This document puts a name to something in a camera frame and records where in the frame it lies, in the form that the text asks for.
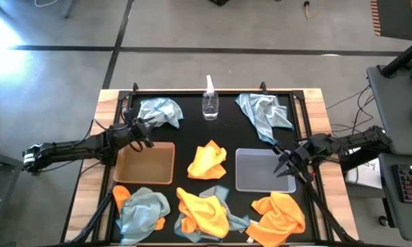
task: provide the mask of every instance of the gray floor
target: gray floor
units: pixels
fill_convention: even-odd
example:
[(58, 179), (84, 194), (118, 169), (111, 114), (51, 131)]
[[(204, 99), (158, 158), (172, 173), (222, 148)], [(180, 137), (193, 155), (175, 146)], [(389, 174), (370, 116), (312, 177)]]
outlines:
[[(223, 8), (207, 0), (136, 0), (123, 46), (402, 51), (411, 44), (374, 35), (368, 0), (325, 1), (323, 12), (307, 21), (297, 0), (230, 0)], [(10, 51), (3, 46), (113, 46), (126, 3), (77, 0), (64, 20), (61, 1), (36, 8), (31, 0), (0, 0), (1, 153), (21, 159), (21, 151), (34, 143), (80, 139), (111, 57), (110, 52)], [(329, 106), (367, 86), (366, 67), (391, 59), (120, 53), (110, 88), (129, 89), (134, 82), (144, 89), (199, 88), (211, 74), (217, 88), (257, 87), (262, 81), (268, 87), (319, 87)], [(356, 111), (354, 98), (330, 109), (330, 122), (352, 125)], [(375, 105), (366, 111), (375, 118), (359, 129), (380, 125)], [(58, 243), (77, 170), (69, 165), (39, 177), (22, 174), (0, 225), (0, 243)], [(351, 198), (351, 203), (362, 240), (412, 246), (396, 229), (377, 225), (383, 214), (380, 200)]]

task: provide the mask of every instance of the wooden table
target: wooden table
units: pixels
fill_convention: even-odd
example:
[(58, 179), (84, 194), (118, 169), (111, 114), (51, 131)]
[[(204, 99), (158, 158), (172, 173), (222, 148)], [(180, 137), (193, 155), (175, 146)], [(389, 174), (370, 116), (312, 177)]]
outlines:
[[(197, 90), (197, 89), (185, 89), (185, 91)], [(218, 89), (218, 91), (235, 90), (235, 89)], [(260, 89), (237, 89), (238, 91), (257, 91)], [(315, 133), (331, 133), (328, 113), (326, 112), (326, 106), (324, 104), (322, 90), (321, 89), (269, 89), (269, 92), (274, 91), (290, 91), (290, 90), (303, 90), (306, 100), (306, 109), (309, 116), (311, 125), (311, 131)], [(171, 89), (142, 89), (140, 91), (171, 91)], [(99, 100), (97, 102), (97, 108), (95, 113), (95, 119), (97, 119), (103, 126), (108, 127), (112, 124), (114, 114), (117, 105), (117, 97), (119, 90), (108, 89), (101, 90)], [(302, 136), (305, 137), (304, 122), (302, 120), (302, 111), (300, 106), (296, 103), (296, 108), (299, 117), (299, 123), (301, 125)], [(93, 124), (91, 134), (97, 134), (103, 131), (99, 126)], [(94, 164), (96, 160), (85, 160), (82, 169)], [(101, 189), (101, 181), (104, 173), (104, 166), (98, 165), (85, 174), (83, 174), (77, 185), (75, 193), (75, 199), (73, 208), (71, 210), (69, 225), (66, 231), (65, 240), (73, 239), (81, 229), (87, 224), (93, 213), (96, 211), (99, 192)], [(355, 221), (353, 218), (352, 210), (350, 208), (349, 197), (346, 191), (346, 185), (343, 180), (343, 174), (341, 168), (336, 163), (325, 162), (320, 166), (320, 173), (322, 176), (324, 192), (328, 208), (338, 220), (340, 225), (351, 235), (353, 238), (358, 239), (358, 233), (356, 231)], [(106, 215), (102, 217), (102, 222), (106, 222)], [(320, 212), (317, 210), (317, 221), (319, 224), (320, 235), (322, 239), (325, 239), (326, 233), (324, 232), (324, 223)], [(99, 237), (102, 238), (106, 232), (106, 224), (101, 224), (99, 231)]]

